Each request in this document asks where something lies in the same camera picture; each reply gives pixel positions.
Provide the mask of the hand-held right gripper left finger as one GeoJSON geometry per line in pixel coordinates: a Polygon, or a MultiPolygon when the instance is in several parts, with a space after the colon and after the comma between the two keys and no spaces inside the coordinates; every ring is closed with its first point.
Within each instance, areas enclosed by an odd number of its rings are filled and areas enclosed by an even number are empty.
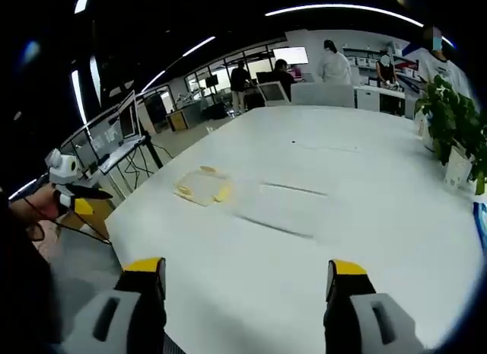
{"type": "Polygon", "coordinates": [[[113,289],[99,292],[75,316],[62,353],[162,353],[167,314],[166,260],[123,268],[113,289]]]}

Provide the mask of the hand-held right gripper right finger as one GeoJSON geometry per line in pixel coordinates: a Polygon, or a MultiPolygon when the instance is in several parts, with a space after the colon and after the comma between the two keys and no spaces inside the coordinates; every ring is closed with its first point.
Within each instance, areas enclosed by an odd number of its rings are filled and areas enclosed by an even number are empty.
{"type": "Polygon", "coordinates": [[[376,292],[357,263],[328,262],[326,311],[327,353],[422,353],[415,321],[387,293],[376,292]]]}

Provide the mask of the person's left hand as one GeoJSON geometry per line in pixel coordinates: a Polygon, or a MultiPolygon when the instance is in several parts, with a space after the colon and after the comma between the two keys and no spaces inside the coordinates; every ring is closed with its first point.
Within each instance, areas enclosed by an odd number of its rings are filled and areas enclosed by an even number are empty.
{"type": "Polygon", "coordinates": [[[35,193],[10,202],[8,208],[17,218],[28,224],[57,219],[61,213],[55,201],[55,192],[51,183],[45,184],[35,193]]]}

